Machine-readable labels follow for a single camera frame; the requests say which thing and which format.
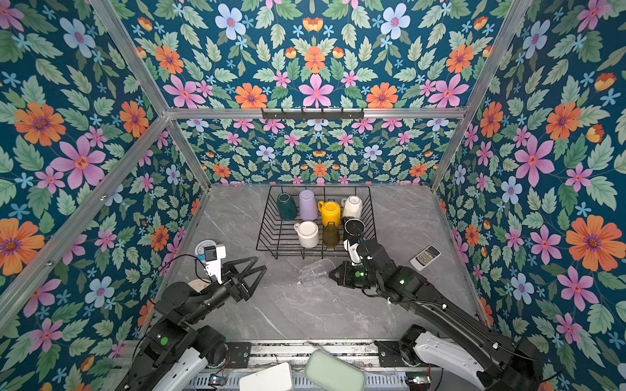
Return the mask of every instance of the floral wallpaper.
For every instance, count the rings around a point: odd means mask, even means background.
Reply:
[[[558,374],[542,391],[626,388],[624,11],[531,7],[438,189],[491,326]]]
[[[154,112],[81,1],[0,1],[0,93],[2,292]]]
[[[190,119],[181,123],[214,183],[428,184],[457,125],[445,118]]]
[[[102,388],[125,341],[139,337],[199,197],[164,132],[1,332],[0,390]],[[19,224],[26,232],[15,217],[0,220]]]

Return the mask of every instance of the yellow mug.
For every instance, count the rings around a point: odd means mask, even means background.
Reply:
[[[322,224],[327,226],[329,223],[335,223],[335,226],[341,224],[341,207],[335,201],[320,201],[317,203],[317,209],[322,212]]]

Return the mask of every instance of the mug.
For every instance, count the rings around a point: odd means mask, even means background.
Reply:
[[[358,243],[365,232],[365,224],[357,218],[351,218],[344,223],[344,241],[351,245]]]
[[[329,221],[328,225],[324,227],[322,243],[325,244],[325,246],[333,248],[339,244],[339,229],[334,221]]]
[[[294,229],[298,233],[298,241],[304,248],[314,248],[319,244],[319,229],[313,221],[303,221],[294,224]]]
[[[335,201],[320,201],[317,203],[317,209],[322,212],[322,224],[327,226],[331,221],[335,226],[341,223],[341,207]]]
[[[363,210],[363,201],[357,196],[350,196],[341,200],[341,206],[344,208],[343,217],[360,218]]]
[[[302,190],[300,199],[300,218],[306,221],[315,221],[319,215],[315,194],[311,190]]]
[[[298,209],[295,207],[295,200],[291,194],[279,194],[276,198],[276,206],[278,208],[280,218],[283,220],[295,220],[295,217],[298,215]]]

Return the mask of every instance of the wire rack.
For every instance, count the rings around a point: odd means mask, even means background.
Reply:
[[[265,203],[265,211],[263,212],[263,220],[259,230],[259,239],[257,240],[258,251],[270,251],[274,258],[279,256],[333,256],[333,257],[349,257],[345,251],[343,244],[332,247],[326,246],[322,242],[324,226],[322,225],[321,214],[317,217],[316,223],[319,227],[320,241],[314,248],[304,248],[298,241],[298,234],[294,229],[294,224],[301,222],[300,215],[294,221],[283,221],[280,218],[276,198],[281,193],[288,193],[294,197],[296,206],[299,207],[298,194],[303,190],[311,190],[319,201],[335,201],[341,204],[342,198],[356,195],[363,201],[363,209],[361,211],[360,220],[365,224],[365,232],[363,239],[376,238],[376,225],[374,224],[374,209],[372,207],[372,194],[368,186],[296,186],[282,185],[271,186]],[[344,229],[339,227],[339,234],[343,239]]]

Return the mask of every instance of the orange flower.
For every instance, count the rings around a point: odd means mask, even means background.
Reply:
[[[37,252],[35,249],[44,245],[43,235],[35,235],[39,230],[30,221],[21,226],[16,218],[0,220],[0,267],[3,274],[10,276],[22,271],[22,262],[31,263]]]
[[[317,46],[311,46],[309,52],[304,55],[304,61],[306,61],[307,69],[313,73],[319,73],[326,67],[324,61],[326,55],[322,53],[322,50]]]
[[[137,327],[143,326],[143,324],[146,322],[146,318],[148,317],[148,312],[150,312],[150,310],[154,306],[154,303],[150,299],[148,299],[146,305],[141,306],[141,310],[139,310],[139,315],[141,316],[139,317],[139,319],[137,319]]]
[[[493,317],[491,316],[493,314],[493,310],[491,309],[491,305],[487,304],[487,300],[484,297],[480,298],[480,303],[483,305],[485,315],[487,316],[487,326],[491,328],[491,326],[493,326]]]
[[[213,166],[213,171],[220,178],[228,178],[230,176],[230,169],[228,167],[224,167],[223,165]]]
[[[601,216],[589,215],[587,222],[579,217],[572,223],[574,231],[567,231],[565,241],[572,245],[570,254],[575,261],[583,260],[583,267],[598,271],[598,263],[605,271],[617,268],[617,258],[626,257],[626,244],[618,239],[622,231],[615,223],[604,225]]]
[[[200,205],[200,199],[196,198],[192,203],[192,216],[195,215],[195,212],[198,210],[198,206]]]
[[[295,52],[295,48],[292,46],[291,48],[285,50],[285,57],[286,58],[295,58],[296,52]]]
[[[450,58],[446,61],[448,72],[461,73],[470,66],[470,61],[474,59],[474,48],[461,45],[457,50],[452,50]]]
[[[592,143],[599,143],[602,141],[603,138],[604,130],[602,128],[602,125],[600,124],[593,125],[587,131],[587,140],[591,141]]]
[[[371,94],[367,94],[366,101],[369,102],[367,107],[371,109],[391,109],[393,103],[398,101],[396,95],[397,89],[389,86],[389,83],[381,83],[380,86],[373,86]]]
[[[480,133],[483,136],[493,137],[500,129],[500,121],[504,118],[502,113],[502,105],[500,103],[491,102],[489,107],[483,112],[483,119],[480,120]]]
[[[264,109],[267,107],[267,96],[262,94],[261,88],[252,87],[250,83],[244,83],[243,87],[237,87],[235,90],[237,96],[235,100],[241,104],[242,109]]]
[[[598,91],[604,91],[605,89],[611,87],[614,82],[617,81],[617,78],[612,73],[603,73],[595,80],[595,89]]]
[[[324,20],[321,18],[305,18],[302,20],[302,25],[306,31],[320,31],[324,26]]]
[[[165,248],[165,245],[167,244],[167,240],[170,238],[170,234],[167,233],[168,229],[165,228],[165,225],[162,226],[158,226],[155,229],[155,232],[152,234],[152,243],[150,243],[150,246],[155,250],[155,251],[161,251],[162,249]]]
[[[93,365],[94,360],[95,360],[95,356],[87,357],[83,361],[83,363],[80,365],[80,370],[83,372],[87,372],[89,369],[91,369],[91,366]]]
[[[476,21],[474,22],[474,30],[480,30],[481,28],[483,28],[485,24],[487,24],[488,20],[489,18],[487,18],[486,16],[481,16],[480,18],[476,19]]]
[[[426,174],[427,170],[428,167],[426,167],[426,165],[414,165],[413,167],[411,167],[411,171],[409,171],[409,173],[411,174],[411,176],[422,176]]]
[[[575,107],[576,103],[574,102],[568,102],[567,106],[561,103],[554,109],[554,113],[550,113],[548,116],[550,124],[546,126],[546,133],[550,135],[551,139],[558,140],[561,138],[561,140],[565,140],[570,137],[570,132],[578,128],[581,111]]]
[[[152,22],[147,20],[146,18],[139,18],[137,19],[137,21],[139,22],[139,25],[141,27],[143,27],[143,29],[145,31],[152,31]]]
[[[32,144],[39,142],[42,146],[52,145],[52,141],[61,139],[59,135],[65,134],[65,122],[59,113],[47,104],[43,106],[37,103],[29,103],[28,110],[19,109],[15,112],[15,128],[20,133],[25,133],[24,138]]]
[[[143,107],[139,107],[137,102],[124,102],[121,105],[120,119],[125,122],[126,132],[133,133],[133,137],[139,138],[148,127],[148,118]]]
[[[91,386],[85,385],[85,383],[80,383],[76,387],[72,388],[70,391],[91,391]]]
[[[321,178],[324,175],[328,174],[328,168],[326,168],[326,166],[324,166],[324,165],[317,165],[313,169],[313,174],[315,174],[315,175],[317,175],[317,176],[319,176]]]
[[[332,50],[332,56],[335,57],[336,59],[340,59],[340,58],[342,58],[345,55],[346,54],[344,53],[344,50],[342,48],[335,47]]]
[[[478,233],[475,226],[470,224],[465,230],[465,238],[468,240],[468,244],[474,247],[478,244],[478,238],[480,238],[480,233]]]
[[[161,68],[167,69],[169,73],[183,73],[185,64],[180,59],[180,54],[176,53],[175,50],[170,50],[169,46],[163,46],[162,48],[157,46],[155,57],[157,61],[161,61]]]
[[[549,382],[543,382],[539,385],[539,389],[537,391],[554,391],[554,386]]]

